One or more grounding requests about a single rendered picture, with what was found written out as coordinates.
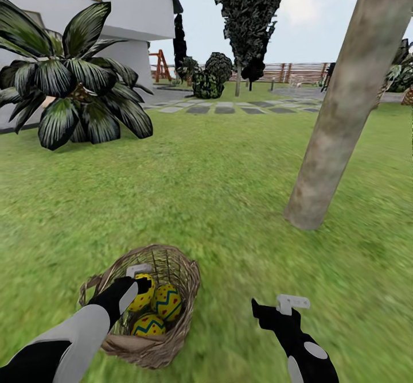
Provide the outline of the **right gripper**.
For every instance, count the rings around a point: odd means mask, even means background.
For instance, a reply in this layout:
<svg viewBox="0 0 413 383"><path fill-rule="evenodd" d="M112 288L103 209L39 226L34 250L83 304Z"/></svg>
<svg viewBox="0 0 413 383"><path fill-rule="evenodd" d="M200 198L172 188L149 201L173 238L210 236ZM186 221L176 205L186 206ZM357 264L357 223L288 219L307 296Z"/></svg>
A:
<svg viewBox="0 0 413 383"><path fill-rule="evenodd" d="M279 342L280 335L283 329L288 326L295 326L300 331L301 314L292 309L292 315L283 315L276 307L269 307L268 305L259 305L254 298L252 298L252 310L255 318L259 318L261 328L273 330Z"/></svg>

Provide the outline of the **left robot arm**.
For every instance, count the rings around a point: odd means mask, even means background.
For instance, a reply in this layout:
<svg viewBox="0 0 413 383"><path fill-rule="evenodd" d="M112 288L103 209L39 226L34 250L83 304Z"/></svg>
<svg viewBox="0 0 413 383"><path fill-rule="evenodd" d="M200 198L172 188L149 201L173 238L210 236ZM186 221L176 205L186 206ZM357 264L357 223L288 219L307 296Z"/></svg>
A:
<svg viewBox="0 0 413 383"><path fill-rule="evenodd" d="M137 295L147 293L151 280L147 262L126 267L126 277L62 323L30 341L0 368L0 383L79 383L109 331L127 312Z"/></svg>

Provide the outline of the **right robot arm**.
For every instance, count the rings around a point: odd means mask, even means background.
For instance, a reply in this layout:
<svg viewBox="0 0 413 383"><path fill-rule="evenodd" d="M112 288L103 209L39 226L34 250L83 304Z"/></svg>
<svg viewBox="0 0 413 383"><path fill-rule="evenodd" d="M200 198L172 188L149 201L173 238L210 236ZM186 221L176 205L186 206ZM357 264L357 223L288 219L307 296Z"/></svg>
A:
<svg viewBox="0 0 413 383"><path fill-rule="evenodd" d="M320 68L321 63L291 63L292 69ZM320 79L321 74L303 71L307 81ZM306 297L279 294L280 305L259 305L252 298L252 310L259 318L261 328L273 330L288 357L288 370L292 383L339 383L338 375L329 354L309 335L302 332L301 314L293 307L310 308Z"/></svg>

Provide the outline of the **easter egg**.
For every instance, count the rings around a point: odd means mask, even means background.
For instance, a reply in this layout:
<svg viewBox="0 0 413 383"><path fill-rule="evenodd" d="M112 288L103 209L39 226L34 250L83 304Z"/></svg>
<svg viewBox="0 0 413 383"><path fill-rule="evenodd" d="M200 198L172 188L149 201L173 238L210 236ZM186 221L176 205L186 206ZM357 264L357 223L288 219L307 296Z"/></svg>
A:
<svg viewBox="0 0 413 383"><path fill-rule="evenodd" d="M156 291L156 281L155 279L149 274L137 274L136 279L140 278L145 278L147 277L148 280L151 280L151 288L148 289L147 293L137 295L136 299L130 304L130 306L127 309L127 312L140 312L143 311L146 307L146 305L151 301L151 298L155 296L155 291Z"/></svg>
<svg viewBox="0 0 413 383"><path fill-rule="evenodd" d="M155 296L146 305L162 320L169 322L177 320L181 315L181 296L173 284L163 284L156 289Z"/></svg>
<svg viewBox="0 0 413 383"><path fill-rule="evenodd" d="M167 324L152 310L145 309L140 316L135 319L132 327L131 335L140 336L165 336Z"/></svg>

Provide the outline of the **wicker basket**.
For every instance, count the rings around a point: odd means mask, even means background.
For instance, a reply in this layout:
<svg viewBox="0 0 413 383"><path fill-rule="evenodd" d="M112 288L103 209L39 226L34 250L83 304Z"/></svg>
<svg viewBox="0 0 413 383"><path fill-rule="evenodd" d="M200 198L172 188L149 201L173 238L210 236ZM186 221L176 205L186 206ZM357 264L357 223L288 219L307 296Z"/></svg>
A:
<svg viewBox="0 0 413 383"><path fill-rule="evenodd" d="M85 307L85 296L88 288L96 285L96 290L92 298L98 296L105 288L111 286L113 279L110 274L115 268L120 269L120 272L122 272L121 277L126 277L127 270L126 266L123 266L124 262L131 260L134 256L133 260L136 260L134 265L139 265L142 263L139 259L139 254L144 255L146 252L153 253L156 251L161 251L163 255L162 260L166 263L166 269L159 270L156 266L153 268L152 275L156 281L156 289L163 286L163 284L161 284L160 274L167 277L167 283L170 285L174 279L176 280L174 286L181 296L182 316L178 317L177 321L173 320L169 322L171 329L165 336L132 336L131 331L138 312L128 312L127 318L127 314L124 313L120 321L118 321L119 327L122 328L121 332L117 333L114 330L109 331L99 347L99 349L105 351L107 355L118 356L120 359L128 361L128 363L132 363L137 367L151 370L162 369L164 366L167 366L183 349L184 341L190 330L194 299L197 297L200 287L198 261L190 261L178 247L173 245L152 243L148 246L140 246L122 255L105 273L100 275L95 274L93 277L90 277L90 279L86 279L80 288L79 298L79 303L82 307ZM176 257L172 255L176 255ZM172 272L171 262L177 265L177 273ZM181 270L182 272L180 273ZM180 283L181 275L183 276L182 273L184 273L187 278L186 287L182 287L183 284L181 285ZM113 274L116 273L113 272L112 275Z"/></svg>

